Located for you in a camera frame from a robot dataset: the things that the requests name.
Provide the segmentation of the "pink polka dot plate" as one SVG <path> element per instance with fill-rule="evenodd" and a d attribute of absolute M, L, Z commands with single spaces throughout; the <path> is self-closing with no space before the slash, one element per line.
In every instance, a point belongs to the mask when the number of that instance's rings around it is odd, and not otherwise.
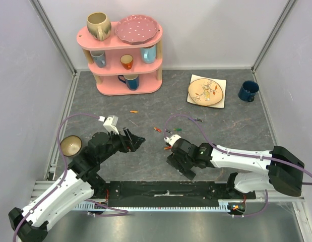
<path fill-rule="evenodd" d="M 137 45 L 150 41 L 159 31 L 159 24 L 146 15 L 130 15 L 115 27 L 116 36 L 124 43 Z"/>

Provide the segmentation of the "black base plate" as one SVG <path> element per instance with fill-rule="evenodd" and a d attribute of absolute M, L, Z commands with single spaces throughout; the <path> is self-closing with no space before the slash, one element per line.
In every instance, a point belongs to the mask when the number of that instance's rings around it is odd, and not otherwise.
<path fill-rule="evenodd" d="M 110 181 L 94 192 L 94 199 L 108 198 L 111 207 L 216 207 L 219 200 L 254 200 L 213 181 Z"/>

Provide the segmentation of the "light blue mug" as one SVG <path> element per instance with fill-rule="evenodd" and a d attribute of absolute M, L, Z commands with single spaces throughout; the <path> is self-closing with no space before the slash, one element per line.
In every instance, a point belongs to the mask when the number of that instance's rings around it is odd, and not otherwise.
<path fill-rule="evenodd" d="M 156 45 L 145 48 L 140 48 L 142 61 L 146 64 L 151 64 L 156 59 Z"/>

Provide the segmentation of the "pink three-tier shelf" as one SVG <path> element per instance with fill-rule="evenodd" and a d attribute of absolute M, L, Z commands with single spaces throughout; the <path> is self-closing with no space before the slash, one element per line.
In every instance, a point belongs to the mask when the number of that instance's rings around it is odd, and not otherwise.
<path fill-rule="evenodd" d="M 107 96 L 148 94 L 157 91 L 162 85 L 162 28 L 153 38 L 139 45 L 123 42 L 116 34 L 117 22 L 112 22 L 111 36 L 99 41 L 91 35 L 87 27 L 77 34 L 77 42 L 82 48 L 88 67 L 96 80 L 97 90 Z M 141 50 L 156 48 L 156 57 L 151 64 L 143 61 Z M 139 86 L 131 90 L 118 79 L 120 75 L 138 76 Z"/>

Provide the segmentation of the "grey-blue mug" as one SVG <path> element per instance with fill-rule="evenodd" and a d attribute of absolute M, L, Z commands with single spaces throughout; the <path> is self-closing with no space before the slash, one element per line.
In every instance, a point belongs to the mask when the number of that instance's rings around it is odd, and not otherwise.
<path fill-rule="evenodd" d="M 99 68 L 104 68 L 106 66 L 106 55 L 104 50 L 96 50 L 96 51 L 90 51 L 91 56 L 94 60 L 94 63 Z"/>

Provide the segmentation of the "brown ceramic bowl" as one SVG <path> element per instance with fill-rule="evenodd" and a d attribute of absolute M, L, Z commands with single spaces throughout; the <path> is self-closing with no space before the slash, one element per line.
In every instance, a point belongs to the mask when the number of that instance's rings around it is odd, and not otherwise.
<path fill-rule="evenodd" d="M 60 142 L 61 152 L 66 157 L 77 155 L 82 149 L 82 140 L 75 135 L 65 137 Z"/>

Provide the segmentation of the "dark blue mug on shelf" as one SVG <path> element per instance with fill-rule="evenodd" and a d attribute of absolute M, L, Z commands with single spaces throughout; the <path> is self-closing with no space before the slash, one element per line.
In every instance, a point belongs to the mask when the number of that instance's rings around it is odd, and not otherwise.
<path fill-rule="evenodd" d="M 140 85 L 139 74 L 118 75 L 118 79 L 125 83 L 130 90 L 137 90 Z"/>

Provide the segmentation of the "navy blue cup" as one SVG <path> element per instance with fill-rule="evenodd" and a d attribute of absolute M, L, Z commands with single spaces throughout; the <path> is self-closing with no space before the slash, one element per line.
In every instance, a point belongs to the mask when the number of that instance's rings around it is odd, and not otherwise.
<path fill-rule="evenodd" d="M 253 102 L 255 99 L 255 95 L 259 91 L 259 85 L 254 81 L 245 81 L 238 93 L 238 97 L 242 101 Z"/>

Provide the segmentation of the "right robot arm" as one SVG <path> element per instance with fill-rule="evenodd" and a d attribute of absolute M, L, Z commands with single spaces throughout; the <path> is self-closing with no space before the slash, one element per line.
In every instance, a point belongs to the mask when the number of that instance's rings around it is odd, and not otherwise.
<path fill-rule="evenodd" d="M 179 135 L 166 137 L 164 141 L 172 152 L 167 163 L 189 180 L 196 175 L 193 167 L 244 170 L 244 173 L 235 172 L 229 176 L 225 192 L 230 198 L 272 189 L 287 196 L 301 196 L 304 163 L 284 147 L 246 151 L 209 143 L 196 146 Z"/>

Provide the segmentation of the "beige ceramic mug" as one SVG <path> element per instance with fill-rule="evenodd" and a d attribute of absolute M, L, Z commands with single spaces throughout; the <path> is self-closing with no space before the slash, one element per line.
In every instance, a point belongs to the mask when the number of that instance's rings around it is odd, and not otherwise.
<path fill-rule="evenodd" d="M 96 12 L 87 17 L 87 29 L 97 40 L 104 41 L 111 35 L 111 21 L 105 13 Z"/>

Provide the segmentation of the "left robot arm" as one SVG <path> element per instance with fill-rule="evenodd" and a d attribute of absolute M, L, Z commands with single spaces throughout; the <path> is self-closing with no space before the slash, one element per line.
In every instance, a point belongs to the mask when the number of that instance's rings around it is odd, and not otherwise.
<path fill-rule="evenodd" d="M 97 174 L 101 163 L 116 152 L 135 152 L 145 141 L 128 129 L 123 132 L 95 133 L 52 186 L 24 208 L 13 208 L 9 212 L 13 241 L 43 241 L 54 225 L 82 201 L 101 198 L 105 193 L 105 180 Z"/>

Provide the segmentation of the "orange cup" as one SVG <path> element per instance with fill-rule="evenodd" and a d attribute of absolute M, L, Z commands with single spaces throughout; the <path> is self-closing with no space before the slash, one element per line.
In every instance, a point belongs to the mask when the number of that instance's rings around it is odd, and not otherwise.
<path fill-rule="evenodd" d="M 120 58 L 120 62 L 126 70 L 130 70 L 133 66 L 134 58 L 130 54 L 125 54 Z"/>

